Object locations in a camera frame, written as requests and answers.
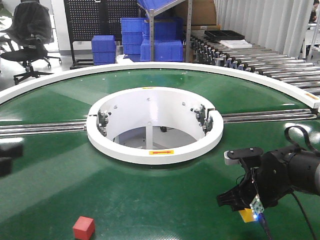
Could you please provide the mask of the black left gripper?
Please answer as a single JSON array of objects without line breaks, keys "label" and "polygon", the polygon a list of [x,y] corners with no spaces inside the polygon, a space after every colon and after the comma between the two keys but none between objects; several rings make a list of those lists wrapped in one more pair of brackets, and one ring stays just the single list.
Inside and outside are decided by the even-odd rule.
[{"label": "black left gripper", "polygon": [[22,143],[0,144],[0,176],[4,177],[12,172],[13,160],[23,155]]}]

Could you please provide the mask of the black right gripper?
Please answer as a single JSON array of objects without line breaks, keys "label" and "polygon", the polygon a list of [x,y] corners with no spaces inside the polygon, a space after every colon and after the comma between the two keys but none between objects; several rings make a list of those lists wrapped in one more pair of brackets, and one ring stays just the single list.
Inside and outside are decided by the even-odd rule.
[{"label": "black right gripper", "polygon": [[301,152],[296,146],[287,146],[263,153],[259,166],[248,167],[244,163],[241,165],[245,170],[243,180],[216,197],[218,206],[230,206],[233,212],[250,209],[258,194],[263,207],[275,207],[279,199],[293,191],[289,178],[290,158]]}]

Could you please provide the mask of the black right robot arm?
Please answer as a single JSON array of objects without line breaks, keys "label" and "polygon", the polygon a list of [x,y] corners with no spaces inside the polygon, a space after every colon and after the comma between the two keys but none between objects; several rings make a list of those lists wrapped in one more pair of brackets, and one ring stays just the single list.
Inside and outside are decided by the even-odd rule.
[{"label": "black right robot arm", "polygon": [[290,145],[264,153],[260,147],[251,147],[225,151],[224,158],[226,165],[241,165],[245,175],[217,196],[219,206],[239,211],[259,196],[263,207],[269,208],[293,191],[320,194],[320,158],[312,151]]}]

